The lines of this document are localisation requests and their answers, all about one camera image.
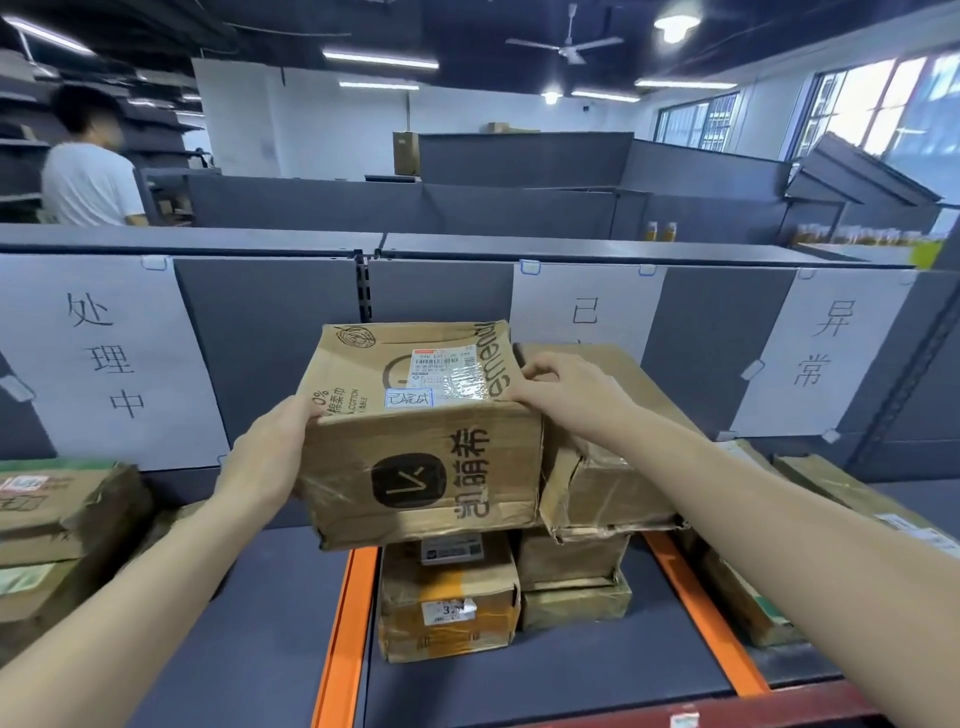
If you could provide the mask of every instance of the fluorescent light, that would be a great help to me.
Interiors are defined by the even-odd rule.
[[[640,100],[639,96],[627,96],[621,93],[607,93],[606,91],[586,91],[581,88],[577,88],[572,93],[571,96],[583,96],[588,99],[603,99],[604,101],[625,101],[628,104],[635,104]]]
[[[695,15],[667,15],[654,21],[654,28],[663,31],[663,42],[679,43],[686,34],[700,25]]]
[[[381,65],[402,65],[406,68],[429,68],[436,70],[440,64],[436,61],[420,59],[399,59],[389,56],[368,56],[363,53],[346,53],[343,51],[328,51],[324,49],[324,58],[332,61],[356,61],[358,63],[379,63]]]
[[[341,81],[340,88],[392,88],[398,91],[419,91],[417,84],[377,84],[368,81]]]
[[[736,88],[736,84],[722,81],[666,81],[664,79],[637,79],[634,85],[641,88]]]
[[[12,15],[4,15],[3,19],[8,23],[14,26],[21,33],[26,33],[27,35],[41,38],[47,42],[54,43],[55,45],[60,46],[61,48],[66,48],[71,50],[74,53],[80,53],[84,56],[96,56],[97,54],[91,51],[82,43],[69,38],[67,36],[61,36],[59,33],[54,33],[53,31],[47,30],[46,28],[41,28],[38,25],[34,25],[29,20],[24,20],[22,17],[14,17]]]

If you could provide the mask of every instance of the barcode label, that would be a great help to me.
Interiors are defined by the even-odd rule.
[[[881,521],[892,525],[898,531],[913,536],[915,539],[926,541],[934,548],[939,548],[946,554],[955,559],[960,559],[960,544],[955,542],[945,533],[941,533],[936,528],[919,528],[907,519],[901,518],[895,513],[880,513],[876,515]]]
[[[449,349],[414,349],[407,388],[432,390],[434,405],[488,398],[487,382],[477,365],[475,344]]]
[[[27,592],[40,585],[56,564],[0,569],[0,596]]]
[[[423,624],[428,627],[434,624],[449,624],[453,621],[469,621],[477,616],[477,605],[470,597],[448,601],[424,601],[420,608],[423,610]]]
[[[479,533],[438,536],[420,542],[420,563],[424,566],[482,560],[483,538]]]

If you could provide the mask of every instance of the forearm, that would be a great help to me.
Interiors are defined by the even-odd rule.
[[[615,450],[900,728],[953,722],[960,561],[648,410],[618,430]]]
[[[260,525],[216,496],[178,522],[0,671],[4,725],[125,725]]]

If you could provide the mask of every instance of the hand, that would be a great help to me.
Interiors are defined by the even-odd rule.
[[[211,502],[266,525],[293,491],[307,422],[320,415],[309,398],[293,396],[257,418],[233,443]]]
[[[637,405],[612,376],[580,356],[557,352],[531,358],[523,375],[506,399],[534,407],[574,435],[615,451],[614,441],[629,427]],[[555,376],[534,380],[540,375]]]

